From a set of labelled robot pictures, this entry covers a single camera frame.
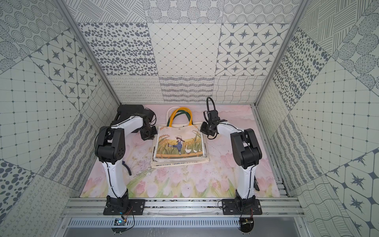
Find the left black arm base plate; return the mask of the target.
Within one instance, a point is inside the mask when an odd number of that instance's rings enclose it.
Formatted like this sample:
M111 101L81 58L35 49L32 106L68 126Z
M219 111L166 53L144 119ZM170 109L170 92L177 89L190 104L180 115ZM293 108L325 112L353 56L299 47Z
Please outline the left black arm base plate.
M111 198L106 202L104 215L126 215L130 210L130 214L135 216L143 215L145 208L145 199L129 199L119 203L115 198Z

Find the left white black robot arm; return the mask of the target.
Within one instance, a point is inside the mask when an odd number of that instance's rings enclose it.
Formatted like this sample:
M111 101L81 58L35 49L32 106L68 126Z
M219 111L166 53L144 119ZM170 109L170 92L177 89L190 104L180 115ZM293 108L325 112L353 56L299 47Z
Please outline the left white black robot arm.
M109 126L103 126L95 138L94 152L106 171L109 192L107 202L124 207L128 204L127 186L123 180L123 164L126 152L125 138L139 132L143 141L157 135L156 114L142 105L120 105Z

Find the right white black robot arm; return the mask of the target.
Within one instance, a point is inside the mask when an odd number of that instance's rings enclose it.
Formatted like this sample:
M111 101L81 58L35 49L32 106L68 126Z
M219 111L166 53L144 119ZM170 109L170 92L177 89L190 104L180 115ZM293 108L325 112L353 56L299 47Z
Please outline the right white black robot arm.
M255 131L237 128L227 120L220 119L217 110L204 111L203 116L205 121L200 128L203 134L213 138L223 135L230 139L234 160L240 168L235 197L237 207L254 205L255 172L263 156Z

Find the left small circuit board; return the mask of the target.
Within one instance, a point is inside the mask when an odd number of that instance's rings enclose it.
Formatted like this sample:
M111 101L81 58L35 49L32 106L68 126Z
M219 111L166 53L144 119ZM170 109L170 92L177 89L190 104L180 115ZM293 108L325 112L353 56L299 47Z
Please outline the left small circuit board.
M122 228L127 227L127 223L122 219L122 218L116 218L113 223L114 227L119 227L121 226Z

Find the black plastic tool case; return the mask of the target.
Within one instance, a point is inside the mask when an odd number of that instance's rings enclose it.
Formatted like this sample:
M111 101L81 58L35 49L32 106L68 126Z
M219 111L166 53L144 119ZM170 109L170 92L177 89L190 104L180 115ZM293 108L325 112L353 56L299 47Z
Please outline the black plastic tool case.
M114 120L111 122L111 125L119 124L135 114L141 114L143 110L143 105L120 105L117 109Z

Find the aluminium rail frame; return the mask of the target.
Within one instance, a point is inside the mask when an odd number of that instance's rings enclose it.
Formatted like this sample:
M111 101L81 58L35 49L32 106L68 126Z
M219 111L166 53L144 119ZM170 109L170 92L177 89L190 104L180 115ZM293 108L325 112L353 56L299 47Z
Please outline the aluminium rail frame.
M258 198L258 214L251 208L244 209L244 217L305 217L297 198ZM240 216L233 200L223 203L219 198L132 198L132 211L137 217L221 217L229 213ZM62 217L104 217L105 198L70 198Z

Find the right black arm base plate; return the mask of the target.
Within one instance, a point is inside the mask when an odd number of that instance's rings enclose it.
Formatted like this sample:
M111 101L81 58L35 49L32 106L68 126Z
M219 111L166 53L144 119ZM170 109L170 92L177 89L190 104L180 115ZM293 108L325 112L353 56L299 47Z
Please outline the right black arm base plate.
M261 203L252 197L249 199L222 199L222 210L224 215L262 215Z

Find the right small circuit board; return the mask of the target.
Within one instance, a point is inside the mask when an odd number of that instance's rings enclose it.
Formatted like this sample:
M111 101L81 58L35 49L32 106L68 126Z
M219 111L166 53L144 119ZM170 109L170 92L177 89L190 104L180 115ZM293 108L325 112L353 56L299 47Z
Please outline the right small circuit board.
M254 218L248 217L248 218L240 218L239 219L240 227L239 230L243 233L249 233L254 228Z

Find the small circuit board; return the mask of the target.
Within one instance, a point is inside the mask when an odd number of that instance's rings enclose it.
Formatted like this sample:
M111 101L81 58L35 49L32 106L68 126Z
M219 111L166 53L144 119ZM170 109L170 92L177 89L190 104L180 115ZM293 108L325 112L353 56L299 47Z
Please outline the small circuit board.
M254 228L254 218L248 217L248 218L240 218L239 219L240 227L239 230L243 233L249 233Z
M116 218L113 223L114 227L119 227L121 226L122 228L127 227L127 223L122 219L122 218Z

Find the blue handled pliers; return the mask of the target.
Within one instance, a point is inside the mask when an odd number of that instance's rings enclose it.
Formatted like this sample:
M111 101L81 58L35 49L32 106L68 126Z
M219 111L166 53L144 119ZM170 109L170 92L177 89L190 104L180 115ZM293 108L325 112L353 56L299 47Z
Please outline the blue handled pliers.
M128 175L131 176L131 175L132 175L131 169L130 169L129 166L125 163L125 161L122 161L122 165L126 168L126 170L127 170L127 172L128 172Z

